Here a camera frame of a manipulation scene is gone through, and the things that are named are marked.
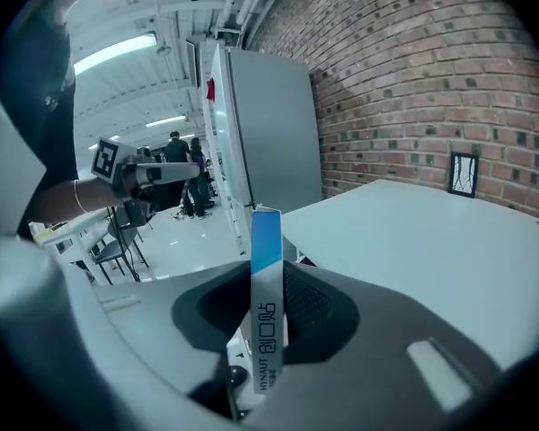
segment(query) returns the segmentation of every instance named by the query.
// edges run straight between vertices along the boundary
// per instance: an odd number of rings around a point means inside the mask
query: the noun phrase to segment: forearm
[[[86,211],[119,204],[110,184],[100,179],[77,180],[75,193]],[[69,180],[38,194],[32,201],[29,214],[33,222],[52,224],[71,220],[83,213],[75,199],[74,181]]]

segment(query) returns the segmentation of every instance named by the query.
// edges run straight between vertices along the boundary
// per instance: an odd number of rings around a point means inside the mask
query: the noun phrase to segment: table top
[[[501,368],[539,347],[539,221],[492,203],[377,180],[283,216],[316,266],[406,294]]]
[[[69,238],[72,234],[81,232],[89,226],[100,222],[108,215],[106,208],[98,209],[97,211],[88,212],[70,220],[67,224],[58,228],[53,234],[47,236],[40,244],[48,246],[62,242]]]

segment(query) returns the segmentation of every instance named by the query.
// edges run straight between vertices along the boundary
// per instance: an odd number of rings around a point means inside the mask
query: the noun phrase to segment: gray chair
[[[122,273],[123,276],[126,276],[124,273],[124,270],[119,264],[119,259],[124,260],[124,263],[128,267],[130,273],[134,277],[136,281],[139,282],[139,277],[137,277],[136,272],[132,268],[132,265],[128,262],[128,258],[126,257],[126,253],[129,250],[130,246],[134,246],[136,248],[137,254],[142,259],[144,264],[148,267],[149,265],[146,262],[146,259],[142,255],[142,251],[137,247],[136,241],[134,238],[136,238],[136,235],[138,235],[137,228],[123,228],[123,225],[126,225],[128,223],[128,216],[126,214],[126,211],[123,208],[118,208],[116,210],[116,220],[118,221],[118,227],[119,232],[116,232],[114,228],[114,219],[111,218],[110,222],[108,223],[108,234],[114,238],[114,241],[108,243],[101,251],[100,253],[94,257],[93,261],[96,265],[100,267],[102,270],[102,273],[104,276],[106,276],[106,279],[110,284],[113,284],[110,281],[110,278],[108,277],[108,274],[106,273],[106,270],[102,266],[102,263],[109,262],[111,260],[116,260],[116,263],[118,264],[119,271]],[[123,247],[122,248],[119,245],[118,241],[118,234],[120,234],[120,239],[122,240]]]

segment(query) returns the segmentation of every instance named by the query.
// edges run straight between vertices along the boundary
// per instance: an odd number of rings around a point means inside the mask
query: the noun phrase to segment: ceiling
[[[236,0],[232,12],[243,0]],[[266,13],[273,0],[260,0]],[[115,57],[76,78],[75,154],[78,170],[91,165],[88,147],[101,136],[135,146],[158,146],[177,130],[203,135],[201,100],[190,85],[186,39],[211,34],[225,0],[82,0],[68,15],[74,62],[123,40],[153,31],[158,46]],[[165,43],[170,54],[160,57]],[[147,128],[146,123],[186,115],[187,120]]]

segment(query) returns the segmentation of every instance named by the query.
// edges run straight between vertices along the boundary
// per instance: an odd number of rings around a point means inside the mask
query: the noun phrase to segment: framed picture
[[[475,198],[478,168],[479,156],[476,154],[451,154],[447,191],[454,195]]]

